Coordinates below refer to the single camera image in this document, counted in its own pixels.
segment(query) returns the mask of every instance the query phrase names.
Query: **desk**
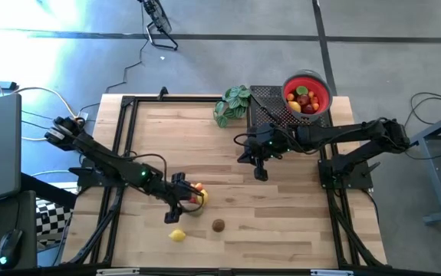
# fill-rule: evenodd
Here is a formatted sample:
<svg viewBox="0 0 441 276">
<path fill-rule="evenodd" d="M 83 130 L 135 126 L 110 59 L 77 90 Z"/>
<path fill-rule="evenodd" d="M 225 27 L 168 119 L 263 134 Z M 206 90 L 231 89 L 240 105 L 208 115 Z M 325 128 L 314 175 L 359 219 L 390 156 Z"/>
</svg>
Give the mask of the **desk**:
<svg viewBox="0 0 441 276">
<path fill-rule="evenodd" d="M 24 234 L 21 241 L 21 258 L 14 269 L 36 267 L 36 195 L 33 191 L 20 192 L 0 201 L 0 239 L 14 229 L 18 211 L 18 229 Z"/>
<path fill-rule="evenodd" d="M 105 94 L 101 100 L 94 138 L 108 148 L 113 145 L 122 96 Z M 212 119 L 213 106 L 140 103 L 132 150 L 163 155 L 169 177 L 185 172 L 190 182 L 204 184 L 210 199 L 201 217 L 182 215 L 179 223 L 165 225 L 165 204 L 127 189 L 113 266 L 336 268 L 327 196 L 318 180 L 319 156 L 289 153 L 283 160 L 270 160 L 265 163 L 270 179 L 259 182 L 254 179 L 253 166 L 236 162 L 243 148 L 232 138 L 245 132 L 245 120 L 230 121 L 226 129 L 220 129 Z M 354 122 L 348 97 L 335 97 L 331 113 L 334 125 Z M 357 146 L 343 143 L 339 149 L 345 153 Z M 141 161 L 163 168 L 154 158 Z M 102 193 L 103 189 L 92 188 L 77 199 L 62 260 L 74 257 L 94 231 Z M 372 202 L 361 191 L 348 191 L 348 198 L 355 231 L 385 263 Z M 211 229 L 215 219 L 225 221 L 223 232 Z M 175 243 L 167 237 L 175 228 L 186 232 L 185 241 Z M 107 236 L 105 232 L 101 256 Z M 349 260 L 347 239 L 342 236 Z"/>
</svg>

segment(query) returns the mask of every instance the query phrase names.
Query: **checkered cloth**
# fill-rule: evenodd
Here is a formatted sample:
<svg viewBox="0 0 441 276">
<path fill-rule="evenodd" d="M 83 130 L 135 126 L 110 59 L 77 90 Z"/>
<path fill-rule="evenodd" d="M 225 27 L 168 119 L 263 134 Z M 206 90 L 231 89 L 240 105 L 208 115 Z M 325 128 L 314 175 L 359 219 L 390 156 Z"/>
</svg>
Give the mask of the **checkered cloth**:
<svg viewBox="0 0 441 276">
<path fill-rule="evenodd" d="M 62 233 L 65 223 L 71 217 L 73 210 L 55 203 L 46 202 L 36 207 L 36 235 Z M 59 243 L 57 239 L 39 240 L 44 246 Z"/>
</svg>

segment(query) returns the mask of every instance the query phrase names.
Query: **computer mouse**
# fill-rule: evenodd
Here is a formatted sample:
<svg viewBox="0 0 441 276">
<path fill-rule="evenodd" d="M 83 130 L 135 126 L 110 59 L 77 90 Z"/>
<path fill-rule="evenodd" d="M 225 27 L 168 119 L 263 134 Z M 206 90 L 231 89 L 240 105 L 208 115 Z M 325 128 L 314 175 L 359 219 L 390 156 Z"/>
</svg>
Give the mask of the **computer mouse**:
<svg viewBox="0 0 441 276">
<path fill-rule="evenodd" d="M 13 229 L 0 239 L 0 269 L 11 269 L 21 257 L 22 230 Z"/>
</svg>

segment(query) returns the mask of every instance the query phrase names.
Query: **leaf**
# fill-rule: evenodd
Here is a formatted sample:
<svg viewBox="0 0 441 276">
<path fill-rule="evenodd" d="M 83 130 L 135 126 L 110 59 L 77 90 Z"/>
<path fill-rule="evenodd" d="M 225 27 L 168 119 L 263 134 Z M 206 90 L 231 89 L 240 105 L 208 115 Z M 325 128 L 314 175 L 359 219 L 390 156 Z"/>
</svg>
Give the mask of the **leaf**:
<svg viewBox="0 0 441 276">
<path fill-rule="evenodd" d="M 240 101 L 241 101 L 241 107 L 248 107 L 249 106 L 248 99 L 241 98 Z"/>
<path fill-rule="evenodd" d="M 223 106 L 224 106 L 224 103 L 223 103 L 223 102 L 217 102 L 217 103 L 215 104 L 215 112 L 216 112 L 216 113 L 220 113 L 220 112 L 222 112 L 222 110 L 223 110 Z"/>
<path fill-rule="evenodd" d="M 230 88 L 223 94 L 222 96 L 222 100 L 227 100 L 229 98 L 230 95 Z"/>
<path fill-rule="evenodd" d="M 298 95 L 305 95 L 305 94 L 309 93 L 309 89 L 307 89 L 306 87 L 300 86 L 300 87 L 297 87 L 297 89 L 295 89 L 295 92 L 297 92 Z"/>
<path fill-rule="evenodd" d="M 245 107 L 237 107 L 234 109 L 235 117 L 242 118 L 244 116 L 246 108 Z"/>
<path fill-rule="evenodd" d="M 232 99 L 232 98 L 237 97 L 240 92 L 241 92 L 241 88 L 239 88 L 239 87 L 230 88 L 229 98 Z"/>
<path fill-rule="evenodd" d="M 227 108 L 223 113 L 223 116 L 227 117 L 228 119 L 235 119 L 235 112 L 233 109 Z"/>
<path fill-rule="evenodd" d="M 247 98 L 249 96 L 251 96 L 251 92 L 249 92 L 249 89 L 241 90 L 241 92 L 239 92 L 239 97 L 241 98 Z"/>
<path fill-rule="evenodd" d="M 229 107 L 231 109 L 235 109 L 236 107 L 241 105 L 241 100 L 239 98 L 235 98 L 229 102 Z"/>
<path fill-rule="evenodd" d="M 217 121 L 217 124 L 219 125 L 219 127 L 221 127 L 221 128 L 227 127 L 227 117 L 225 117 L 223 115 L 217 116 L 216 121 Z"/>
</svg>

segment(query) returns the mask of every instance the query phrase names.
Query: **red bowl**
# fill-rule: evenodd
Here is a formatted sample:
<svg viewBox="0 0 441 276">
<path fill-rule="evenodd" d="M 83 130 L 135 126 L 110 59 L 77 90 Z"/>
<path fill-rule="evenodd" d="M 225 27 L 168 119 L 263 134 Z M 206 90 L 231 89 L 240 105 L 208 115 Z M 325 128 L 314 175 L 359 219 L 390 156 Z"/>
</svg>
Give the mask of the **red bowl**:
<svg viewBox="0 0 441 276">
<path fill-rule="evenodd" d="M 289 94 L 297 93 L 295 90 L 299 86 L 306 87 L 309 91 L 314 92 L 314 95 L 319 99 L 319 109 L 313 114 L 306 114 L 292 110 L 288 105 L 287 96 Z M 323 113 L 329 110 L 332 103 L 331 90 L 321 76 L 311 70 L 302 70 L 295 75 L 288 78 L 282 87 L 281 96 L 285 102 L 285 106 L 288 111 L 299 120 L 309 120 L 310 122 L 316 121 Z"/>
<path fill-rule="evenodd" d="M 299 86 L 304 86 L 309 91 L 313 91 L 314 96 L 316 96 L 319 99 L 319 109 L 314 114 L 323 113 L 329 107 L 330 97 L 329 97 L 329 93 L 326 90 L 326 87 L 324 87 L 324 85 L 319 80 L 316 80 L 311 77 L 296 77 L 294 79 L 289 80 L 283 90 L 285 101 L 287 101 L 287 96 L 289 94 L 295 93 L 295 90 Z"/>
</svg>

